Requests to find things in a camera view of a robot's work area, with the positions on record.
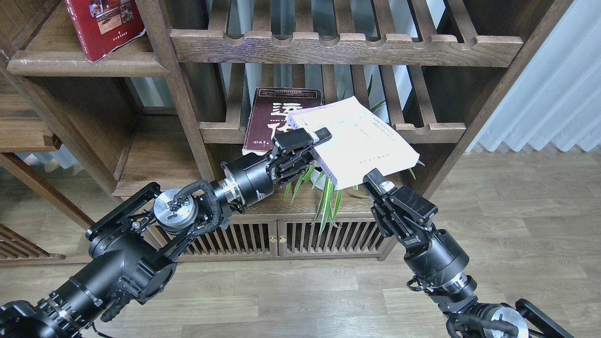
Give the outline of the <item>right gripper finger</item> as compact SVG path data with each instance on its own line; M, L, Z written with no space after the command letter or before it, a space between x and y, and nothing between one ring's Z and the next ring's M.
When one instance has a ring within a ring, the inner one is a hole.
M373 200L372 212L383 230L433 229L438 208L416 191L405 185L396 187L378 169L365 175L362 185Z

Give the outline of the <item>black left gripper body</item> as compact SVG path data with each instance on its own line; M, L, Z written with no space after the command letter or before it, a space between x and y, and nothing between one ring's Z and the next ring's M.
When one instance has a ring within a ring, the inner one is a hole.
M288 144L276 142L269 154L247 154L231 162L223 162L225 179L220 181L220 203L240 207L251 206L273 194L306 173L313 156L313 141Z

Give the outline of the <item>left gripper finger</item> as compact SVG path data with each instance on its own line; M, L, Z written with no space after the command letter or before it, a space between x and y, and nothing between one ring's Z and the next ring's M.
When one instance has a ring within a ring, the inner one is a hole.
M314 147L326 143L332 138L327 128L321 128L316 132L307 132L304 128L294 129L279 133L273 137L274 148L272 157L285 156L290 152L299 153L299 156L315 158Z

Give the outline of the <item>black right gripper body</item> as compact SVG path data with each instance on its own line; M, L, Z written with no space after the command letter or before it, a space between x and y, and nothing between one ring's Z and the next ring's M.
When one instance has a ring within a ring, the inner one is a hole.
M434 204L374 202L371 211L382 235L406 249L404 261L414 273L410 289L432 298L475 298L477 283L464 273L469 257L445 229L434 226Z

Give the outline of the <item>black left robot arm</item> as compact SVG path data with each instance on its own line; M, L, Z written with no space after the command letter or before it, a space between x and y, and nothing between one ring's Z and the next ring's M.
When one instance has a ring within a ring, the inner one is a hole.
M1 308L3 338L79 338L100 318L111 321L132 300L163 291L176 259L198 237L227 228L236 210L273 194L307 172L314 147L332 135L296 129L276 135L272 152L223 163L225 179L161 191L152 182L89 228L92 261L47 299Z

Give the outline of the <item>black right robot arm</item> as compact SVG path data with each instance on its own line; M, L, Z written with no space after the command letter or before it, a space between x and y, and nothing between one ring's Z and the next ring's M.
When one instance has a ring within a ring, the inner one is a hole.
M438 208L407 186L397 187L374 169L363 178L373 200L371 212L382 235L394 237L406 252L414 276L407 282L423 291L447 317L453 338L569 338L570 333L531 302L515 306L479 302L477 283L464 273L469 257L445 229L433 223Z

